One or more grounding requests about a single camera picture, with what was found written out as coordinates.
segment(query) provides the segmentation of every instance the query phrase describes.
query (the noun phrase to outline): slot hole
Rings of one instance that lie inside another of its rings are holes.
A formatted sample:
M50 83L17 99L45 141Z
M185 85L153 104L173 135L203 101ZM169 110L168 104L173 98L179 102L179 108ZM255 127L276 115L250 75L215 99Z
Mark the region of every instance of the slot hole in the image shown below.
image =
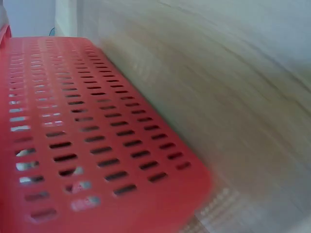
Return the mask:
M30 215L30 217L36 222L45 222L52 220L57 216L57 211L55 209L47 209L40 212L35 212Z
M29 125L22 125L22 126L11 127L11 132L21 132L21 131L27 131L29 129L30 129Z
M83 121L91 121L93 119L94 118L91 117L91 116L86 116L86 117L81 117L81 118L75 118L74 120L77 121L77 122L83 122Z
M99 103L104 103L104 102L109 102L110 99L101 99L101 100L97 100L97 102Z
M88 87L88 89L101 89L101 87L100 86L90 86L90 87Z
M73 97L81 97L81 95L66 95L67 98L73 98Z
M91 93L91 95L93 96L102 96L102 95L105 95L106 93L104 92L98 92L98 93Z
M166 138L166 137L167 137L166 134L161 133L161 134L154 135L154 136L152 136L151 138L152 138L153 140L157 140L157 139L162 139L162 138Z
M140 157L144 157L147 155L150 155L150 151L148 151L148 150L142 150L139 152L131 153L132 158L140 158Z
M144 117L144 118L138 119L139 122L146 122L146 121L151 121L151 120L153 120L151 117Z
M105 107L100 107L102 110L108 110L108 109L114 109L116 106L110 105L110 106L105 106Z
M82 132L90 132L93 130L99 130L99 127L98 126L89 126L89 127L85 127L85 128L81 129Z
M63 177L81 175L83 174L83 168L78 166L75 168L70 168L70 169L59 171L58 173L60 176L63 176Z
M43 176L33 176L33 177L21 177L19 182L22 185L32 185L34 183L44 182Z
M111 118L111 117L120 117L122 115L120 113L112 113L112 114L106 114L104 116L107 118Z
M139 103L127 103L125 106L127 107L134 107L134 106L139 106Z
M95 208L101 204L99 197L87 197L86 199L77 199L71 202L71 208L74 211L82 211Z
M177 165L176 168L177 168L177 170L184 170L190 166L191 166L190 162L185 162L183 164Z
M156 174L154 176L151 176L148 178L148 180L152 183L158 182L162 179L164 179L165 177L167 177L168 175L165 172L161 172L159 174Z
M131 192L131 191L135 191L135 190L137 190L136 185L130 184L130 185L124 186L122 188L116 189L113 192L115 195L120 196L120 195L123 195L123 194Z
M92 184L89 181L76 182L74 184L67 185L65 190L71 194L79 193L83 190L88 190L92 188Z
M16 168L18 171L27 171L27 170L36 168L38 166L39 166L38 161L33 161L33 162L29 162L29 163L17 163L16 164Z
M69 102L69 105L76 105L76 104L84 104L85 102L83 101L74 101L74 102Z
M119 121L119 122L113 122L110 124L111 126L121 126L121 125L128 125L128 122L126 121Z
M157 161L151 161L151 162L148 162L146 164L140 165L139 168L141 170L147 170L147 169L153 168L153 167L158 166L158 165L159 165L159 163Z
M117 179L120 179L126 176L128 176L128 173L126 171L119 171L119 172L105 176L105 179L107 181L113 181L113 180L117 180Z
M85 112L87 112L87 109L73 109L71 112L73 112L73 113L85 113Z
M166 150L168 148L175 147L175 146L176 145L174 143L170 142L170 143L166 143L166 144L163 144L163 145L159 146L159 148L162 149L162 150Z
M135 110L135 111L132 111L132 114L142 114L145 112L146 112L145 110Z
M124 146L126 147L133 147L133 146L137 146L139 144L142 144L142 141L140 140L134 140L134 141L130 141L130 142L125 142L123 143Z
M157 126L157 125L150 125L150 126L145 126L144 129L147 130L147 131L150 131L150 130L160 129L160 127Z
M86 142L96 142L96 141L101 141L104 140L104 136L95 136L95 137L88 137L85 139Z
M77 158L78 158L78 156L76 154L67 154L67 155L54 157L54 161L59 163L59 162L66 162L68 160L73 160L73 159L77 159Z
M177 152L177 153L169 154L167 157L170 160L174 160L174 159L180 158L182 156L183 156L182 152Z
M58 131L58 132L51 132L51 133L47 133L46 136L47 137L57 137L57 136L61 136L61 135L65 135L65 131Z
M77 88L64 88L63 91L76 91Z
M33 139L34 138L32 137L22 137L22 138L16 139L14 142L16 143L29 142L29 141L32 141Z
M126 130L126 131L121 131L117 133L117 136L127 136L127 135L132 135L135 134L133 130Z
M26 201L37 201L37 200L42 200L42 199L46 199L49 197L50 197L50 194L48 192L44 191L44 192L40 192L40 193L25 195L25 200Z
M128 93L128 91L116 91L116 93L121 94L121 93Z
M105 153L111 150L112 150L111 147L101 147L101 148L92 149L90 152L92 154L100 154L100 153Z
M97 165L99 167L105 167L105 166L111 166L111 165L115 165L115 164L119 164L119 163L120 163L119 159L109 159L109 160L101 161L101 162L97 163Z
M24 157L24 156L27 156L29 154L33 154L35 152L36 152L35 148L29 148L29 149L24 149L24 150L17 150L17 151L15 151L15 156L16 157Z
M50 148L59 149L59 148L64 148L64 147L69 147L69 146L71 146L71 142L63 142L63 143L51 144Z

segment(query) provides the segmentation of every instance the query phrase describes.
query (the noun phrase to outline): white wall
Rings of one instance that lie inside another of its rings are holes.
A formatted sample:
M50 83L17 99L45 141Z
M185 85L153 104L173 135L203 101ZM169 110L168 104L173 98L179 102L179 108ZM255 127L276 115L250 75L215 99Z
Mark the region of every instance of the white wall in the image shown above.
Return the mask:
M48 36L55 26L55 0L4 0L12 34Z

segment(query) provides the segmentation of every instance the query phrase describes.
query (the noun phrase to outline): wooden board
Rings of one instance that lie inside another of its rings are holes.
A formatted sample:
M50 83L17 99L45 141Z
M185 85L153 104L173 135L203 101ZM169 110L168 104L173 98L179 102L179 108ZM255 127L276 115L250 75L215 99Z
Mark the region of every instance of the wooden board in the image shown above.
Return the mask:
M283 233L311 210L311 2L77 1L101 47L214 172L210 232Z

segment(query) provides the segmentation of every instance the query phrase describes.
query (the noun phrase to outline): perforated plastic panel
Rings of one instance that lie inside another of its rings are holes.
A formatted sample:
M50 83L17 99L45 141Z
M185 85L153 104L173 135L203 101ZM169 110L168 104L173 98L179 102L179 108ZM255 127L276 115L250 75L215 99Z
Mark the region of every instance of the perforated plastic panel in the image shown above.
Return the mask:
M0 50L2 233L173 233L207 169L82 38Z

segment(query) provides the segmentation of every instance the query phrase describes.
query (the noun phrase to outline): red plastic basket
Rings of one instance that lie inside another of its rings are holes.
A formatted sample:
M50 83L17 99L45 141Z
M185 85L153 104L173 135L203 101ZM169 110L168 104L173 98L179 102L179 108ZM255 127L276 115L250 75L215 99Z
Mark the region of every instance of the red plastic basket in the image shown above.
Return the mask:
M89 40L2 35L1 232L177 232L210 179L176 133Z

